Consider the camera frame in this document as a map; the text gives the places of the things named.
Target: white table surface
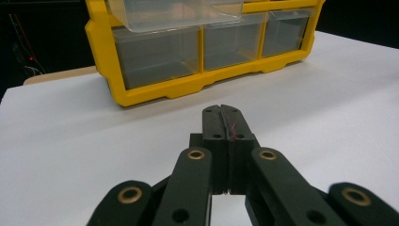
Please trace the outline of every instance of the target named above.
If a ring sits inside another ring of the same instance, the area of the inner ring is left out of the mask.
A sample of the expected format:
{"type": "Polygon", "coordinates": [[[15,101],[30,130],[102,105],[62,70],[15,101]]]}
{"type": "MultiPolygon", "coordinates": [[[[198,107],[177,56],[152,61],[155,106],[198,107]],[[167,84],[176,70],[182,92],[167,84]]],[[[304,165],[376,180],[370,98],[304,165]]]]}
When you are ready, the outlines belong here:
{"type": "MultiPolygon", "coordinates": [[[[177,99],[123,108],[97,73],[9,89],[0,105],[0,225],[85,225],[115,185],[171,174],[201,110],[239,108],[324,191],[364,186],[399,210],[399,50],[316,32],[311,55],[177,99]]],[[[212,225],[250,225],[214,196],[212,225]]]]}

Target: yellow frame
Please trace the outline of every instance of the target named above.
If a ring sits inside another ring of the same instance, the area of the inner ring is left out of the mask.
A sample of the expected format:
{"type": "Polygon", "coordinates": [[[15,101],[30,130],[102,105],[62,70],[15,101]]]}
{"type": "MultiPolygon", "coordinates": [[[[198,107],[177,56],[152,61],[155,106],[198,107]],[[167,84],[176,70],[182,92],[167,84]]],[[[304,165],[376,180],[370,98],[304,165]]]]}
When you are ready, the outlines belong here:
{"type": "Polygon", "coordinates": [[[277,56],[262,57],[265,23],[256,60],[209,72],[203,70],[203,29],[199,30],[199,72],[145,87],[126,90],[112,33],[113,26],[122,24],[107,10],[104,0],[87,0],[90,20],[85,29],[98,72],[106,78],[111,94],[119,105],[129,106],[161,97],[177,98],[201,91],[216,81],[245,73],[269,73],[284,68],[309,55],[314,42],[314,30],[325,0],[282,0],[245,3],[243,13],[276,9],[314,8],[299,50],[277,56]]]}

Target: brass ring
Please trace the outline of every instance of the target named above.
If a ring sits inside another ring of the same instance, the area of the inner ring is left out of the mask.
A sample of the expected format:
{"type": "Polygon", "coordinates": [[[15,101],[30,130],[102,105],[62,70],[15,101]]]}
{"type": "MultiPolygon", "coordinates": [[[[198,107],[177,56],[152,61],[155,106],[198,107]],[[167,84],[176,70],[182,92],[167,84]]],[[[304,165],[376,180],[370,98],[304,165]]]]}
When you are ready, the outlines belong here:
{"type": "Polygon", "coordinates": [[[368,206],[372,203],[372,200],[370,200],[370,198],[366,194],[364,194],[364,192],[357,190],[353,187],[344,188],[342,194],[348,201],[356,205],[368,206]]]}
{"type": "Polygon", "coordinates": [[[188,156],[189,158],[191,158],[191,159],[194,159],[194,160],[200,160],[200,159],[202,159],[203,157],[205,157],[205,153],[202,152],[202,151],[194,150],[194,151],[189,152],[189,153],[187,154],[187,156],[188,156]]]}
{"type": "Polygon", "coordinates": [[[141,198],[141,195],[143,192],[141,191],[140,188],[136,186],[128,186],[125,187],[120,193],[118,194],[118,201],[120,201],[123,204],[131,204],[133,202],[138,201],[141,198]],[[134,191],[134,194],[132,196],[127,196],[126,193],[129,191],[134,191]]]}
{"type": "Polygon", "coordinates": [[[275,153],[266,150],[260,151],[259,157],[264,158],[266,160],[275,160],[277,158],[275,153]]]}

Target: plastic drawer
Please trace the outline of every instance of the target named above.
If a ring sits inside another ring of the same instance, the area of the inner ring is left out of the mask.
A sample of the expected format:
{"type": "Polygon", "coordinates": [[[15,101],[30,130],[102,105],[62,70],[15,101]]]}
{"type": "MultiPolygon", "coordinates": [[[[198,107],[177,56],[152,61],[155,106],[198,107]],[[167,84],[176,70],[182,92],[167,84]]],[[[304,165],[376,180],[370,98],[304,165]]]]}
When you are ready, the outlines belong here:
{"type": "Polygon", "coordinates": [[[270,57],[299,49],[312,12],[311,8],[269,11],[262,56],[270,57]]]}
{"type": "Polygon", "coordinates": [[[243,15],[233,23],[204,27],[204,69],[206,71],[256,59],[264,13],[243,15]]]}
{"type": "Polygon", "coordinates": [[[127,89],[197,73],[197,27],[133,33],[113,28],[123,81],[127,89]]]}
{"type": "Polygon", "coordinates": [[[108,0],[112,14],[134,32],[240,19],[242,0],[108,0]]]}

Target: yellow storage organizer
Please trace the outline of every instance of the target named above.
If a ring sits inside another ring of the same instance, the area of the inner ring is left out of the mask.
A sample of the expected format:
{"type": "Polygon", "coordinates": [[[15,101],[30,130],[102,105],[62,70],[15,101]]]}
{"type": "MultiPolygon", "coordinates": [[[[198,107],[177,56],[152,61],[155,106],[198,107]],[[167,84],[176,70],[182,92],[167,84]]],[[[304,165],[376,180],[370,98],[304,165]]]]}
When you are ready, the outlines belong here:
{"type": "Polygon", "coordinates": [[[307,57],[324,2],[245,2],[238,21],[132,33],[104,0],[87,0],[86,32],[114,100],[129,106],[181,97],[245,73],[269,73],[307,57]]]}

